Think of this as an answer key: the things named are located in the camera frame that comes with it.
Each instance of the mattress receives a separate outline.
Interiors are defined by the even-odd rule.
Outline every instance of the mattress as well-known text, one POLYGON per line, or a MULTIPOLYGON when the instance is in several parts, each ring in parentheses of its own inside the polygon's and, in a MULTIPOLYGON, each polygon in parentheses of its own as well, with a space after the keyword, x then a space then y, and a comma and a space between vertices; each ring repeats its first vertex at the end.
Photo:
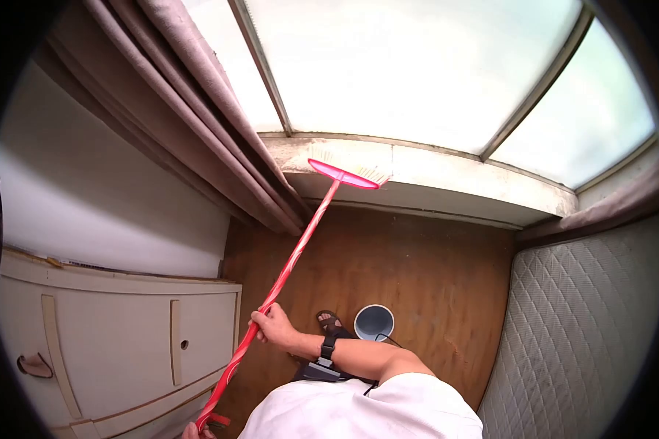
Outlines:
POLYGON ((513 261, 484 438, 597 438, 659 318, 659 215, 513 261))

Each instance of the black wrist strap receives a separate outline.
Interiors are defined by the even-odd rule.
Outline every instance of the black wrist strap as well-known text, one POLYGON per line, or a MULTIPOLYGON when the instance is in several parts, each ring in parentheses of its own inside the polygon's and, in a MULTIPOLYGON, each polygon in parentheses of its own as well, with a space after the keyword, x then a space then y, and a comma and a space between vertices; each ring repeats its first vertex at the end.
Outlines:
POLYGON ((323 345, 320 348, 320 356, 322 358, 332 361, 332 353, 334 352, 334 342, 336 342, 336 337, 325 336, 323 345))

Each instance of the black cable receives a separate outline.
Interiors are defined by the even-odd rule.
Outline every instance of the black cable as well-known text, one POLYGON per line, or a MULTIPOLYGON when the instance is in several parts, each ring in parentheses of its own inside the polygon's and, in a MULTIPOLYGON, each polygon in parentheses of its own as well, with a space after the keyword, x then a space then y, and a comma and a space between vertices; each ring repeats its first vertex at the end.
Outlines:
POLYGON ((397 347, 399 347, 400 349, 403 348, 403 347, 402 347, 401 345, 399 345, 398 342, 395 341, 393 338, 390 338, 390 337, 388 337, 386 334, 383 334, 383 333, 381 333, 381 332, 379 332, 378 334, 376 334, 376 339, 375 339, 375 341, 378 341, 378 338, 379 338, 381 335, 382 335, 383 337, 386 337, 388 340, 392 341, 393 344, 396 345, 397 347))
MULTIPOLYGON (((378 338, 379 338, 381 335, 382 335, 383 337, 386 337, 388 340, 392 341, 393 344, 396 345, 397 347, 399 347, 400 349, 403 348, 400 344, 398 344, 397 341, 395 341, 393 338, 390 338, 390 337, 387 336, 386 334, 383 334, 382 332, 379 332, 378 334, 376 334, 376 338, 374 339, 374 341, 378 341, 378 338)), ((378 381, 375 381, 375 382, 371 385, 371 387, 369 387, 368 389, 366 389, 366 391, 364 392, 364 396, 368 395, 368 393, 369 393, 370 391, 372 391, 373 389, 376 389, 377 387, 378 387, 378 381)))

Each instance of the blue bucket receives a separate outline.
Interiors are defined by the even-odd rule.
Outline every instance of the blue bucket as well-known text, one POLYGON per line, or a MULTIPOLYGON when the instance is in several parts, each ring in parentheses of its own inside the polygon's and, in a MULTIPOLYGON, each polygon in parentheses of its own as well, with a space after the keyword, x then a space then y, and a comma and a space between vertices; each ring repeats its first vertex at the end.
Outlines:
POLYGON ((383 305, 365 306, 354 319, 354 332, 362 340, 383 341, 393 333, 394 327, 393 313, 383 305))

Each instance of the hand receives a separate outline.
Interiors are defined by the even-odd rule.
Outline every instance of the hand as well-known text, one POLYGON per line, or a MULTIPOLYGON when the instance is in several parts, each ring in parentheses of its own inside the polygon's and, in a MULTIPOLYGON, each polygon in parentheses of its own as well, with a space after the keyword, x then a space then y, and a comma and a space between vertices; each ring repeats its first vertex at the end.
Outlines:
POLYGON ((268 315, 261 314, 258 311, 252 312, 250 325, 252 321, 260 327, 256 338, 261 340, 262 343, 270 341, 283 350, 291 351, 292 347, 298 342, 300 332, 293 328, 288 316, 278 303, 271 305, 268 309, 268 315))
POLYGON ((215 439, 215 435, 212 434, 210 427, 208 427, 207 424, 202 428, 202 432, 198 433, 195 424, 190 422, 185 426, 185 430, 183 430, 183 435, 180 439, 215 439))

